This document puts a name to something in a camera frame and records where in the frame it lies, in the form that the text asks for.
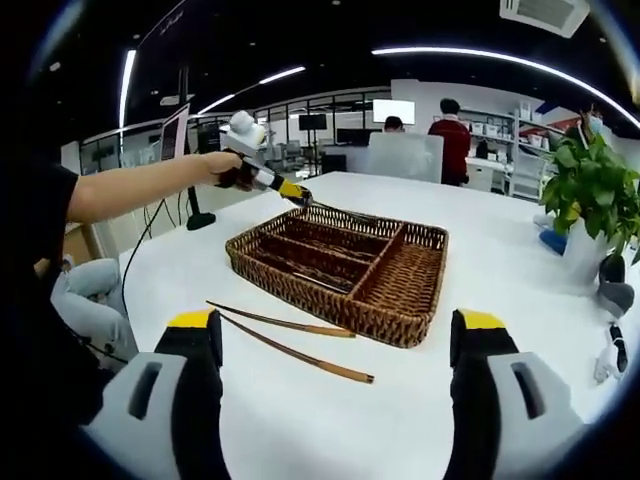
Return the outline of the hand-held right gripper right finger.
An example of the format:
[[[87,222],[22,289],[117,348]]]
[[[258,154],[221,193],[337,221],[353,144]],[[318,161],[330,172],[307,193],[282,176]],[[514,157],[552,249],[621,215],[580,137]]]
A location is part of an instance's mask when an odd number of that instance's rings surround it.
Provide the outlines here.
[[[452,314],[447,479],[552,479],[584,424],[561,377],[496,316]]]

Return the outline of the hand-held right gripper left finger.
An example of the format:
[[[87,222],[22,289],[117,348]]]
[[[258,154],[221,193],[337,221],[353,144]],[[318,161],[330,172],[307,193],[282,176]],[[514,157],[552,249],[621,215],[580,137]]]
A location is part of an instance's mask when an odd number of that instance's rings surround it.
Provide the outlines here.
[[[221,318],[184,313],[103,390],[84,427],[118,479],[227,479],[221,446]]]

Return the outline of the person's left hand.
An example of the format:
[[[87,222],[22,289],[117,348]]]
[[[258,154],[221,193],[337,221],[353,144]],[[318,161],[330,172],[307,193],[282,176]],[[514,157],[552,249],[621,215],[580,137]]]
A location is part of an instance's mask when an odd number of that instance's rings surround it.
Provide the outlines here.
[[[253,168],[242,155],[232,151],[212,152],[204,156],[209,169],[208,182],[216,187],[240,191],[254,189]]]

